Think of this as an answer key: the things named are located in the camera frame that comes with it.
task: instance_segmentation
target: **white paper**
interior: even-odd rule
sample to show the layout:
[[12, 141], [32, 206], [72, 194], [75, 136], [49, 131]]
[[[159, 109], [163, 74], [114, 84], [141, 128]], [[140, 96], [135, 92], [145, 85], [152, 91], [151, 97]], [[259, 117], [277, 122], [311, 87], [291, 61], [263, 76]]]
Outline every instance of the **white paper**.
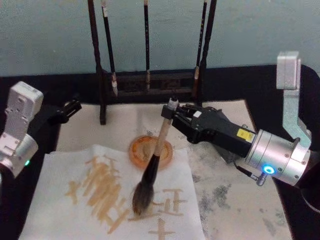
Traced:
[[[99, 166], [90, 161], [94, 157], [95, 163], [100, 163]], [[104, 219], [107, 219], [107, 216], [110, 219], [107, 220], [109, 222], [100, 223], [97, 214], [92, 213], [95, 206], [98, 210], [102, 210], [103, 207], [99, 208], [96, 204], [88, 205], [89, 199], [97, 189], [97, 183], [100, 182], [96, 181], [95, 187], [87, 196], [83, 195], [90, 182], [88, 180], [92, 180], [96, 170], [102, 171], [102, 166], [104, 170], [108, 166], [104, 176], [119, 176], [113, 182], [108, 181], [108, 186], [102, 186], [116, 189], [115, 186], [120, 184], [121, 189], [114, 206], [119, 205], [122, 199], [125, 201], [123, 206], [118, 207], [119, 212], [112, 207], [106, 214], [101, 214]], [[154, 184], [154, 202], [162, 205], [153, 205], [150, 212], [152, 216], [148, 218], [129, 220], [134, 218], [131, 209], [132, 197], [142, 173], [130, 162], [128, 153], [100, 145], [93, 145], [78, 152], [47, 154], [20, 239], [204, 240], [186, 149], [174, 151], [170, 165], [158, 172]], [[73, 187], [78, 186], [75, 191], [76, 203], [70, 195], [66, 195], [70, 192], [70, 184]], [[110, 200], [111, 196], [116, 196], [114, 193], [103, 198], [101, 203]], [[176, 201], [174, 209], [175, 193], [179, 195], [179, 201]], [[128, 214], [124, 220], [110, 233], [114, 222], [120, 215], [125, 215], [126, 211]], [[163, 232], [163, 229], [159, 229], [163, 227], [167, 234], [161, 237], [159, 232]]]

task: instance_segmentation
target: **blue-gray wall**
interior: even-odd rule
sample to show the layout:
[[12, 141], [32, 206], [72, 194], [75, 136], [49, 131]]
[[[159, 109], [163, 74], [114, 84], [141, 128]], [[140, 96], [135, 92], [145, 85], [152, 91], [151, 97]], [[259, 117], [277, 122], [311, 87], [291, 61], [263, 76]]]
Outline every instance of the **blue-gray wall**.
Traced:
[[[102, 66], [109, 58], [95, 0]], [[194, 68], [203, 0], [149, 0], [151, 70]], [[116, 71], [145, 69], [143, 0], [109, 0]], [[274, 64], [300, 51], [320, 73], [320, 1], [218, 0], [208, 67]], [[0, 76], [92, 73], [86, 0], [0, 0]]]

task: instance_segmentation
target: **yellow label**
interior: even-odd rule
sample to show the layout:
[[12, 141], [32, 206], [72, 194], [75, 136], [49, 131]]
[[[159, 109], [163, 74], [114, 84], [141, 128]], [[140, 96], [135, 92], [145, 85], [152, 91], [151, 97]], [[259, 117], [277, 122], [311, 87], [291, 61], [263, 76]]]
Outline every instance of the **yellow label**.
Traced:
[[253, 133], [243, 130], [243, 129], [239, 129], [238, 133], [236, 134], [239, 138], [242, 138], [244, 140], [246, 140], [247, 142], [251, 143], [252, 142], [252, 138], [253, 138]]

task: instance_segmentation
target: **blue indicator light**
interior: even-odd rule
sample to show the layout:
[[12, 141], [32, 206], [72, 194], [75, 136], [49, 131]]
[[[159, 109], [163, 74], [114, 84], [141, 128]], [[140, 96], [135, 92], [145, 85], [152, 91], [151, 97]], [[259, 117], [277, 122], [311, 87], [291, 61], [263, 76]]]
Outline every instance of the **blue indicator light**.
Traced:
[[272, 166], [268, 166], [268, 165], [263, 167], [263, 171], [266, 174], [274, 174], [275, 173], [275, 169]]

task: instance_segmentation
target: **ink-stained paper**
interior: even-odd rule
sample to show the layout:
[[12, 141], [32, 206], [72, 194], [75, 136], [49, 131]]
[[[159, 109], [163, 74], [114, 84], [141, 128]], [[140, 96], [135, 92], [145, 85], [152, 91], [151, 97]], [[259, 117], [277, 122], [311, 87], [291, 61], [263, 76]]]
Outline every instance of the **ink-stained paper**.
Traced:
[[143, 217], [132, 211], [142, 171], [100, 145], [44, 158], [21, 240], [204, 240], [187, 150], [157, 174]]

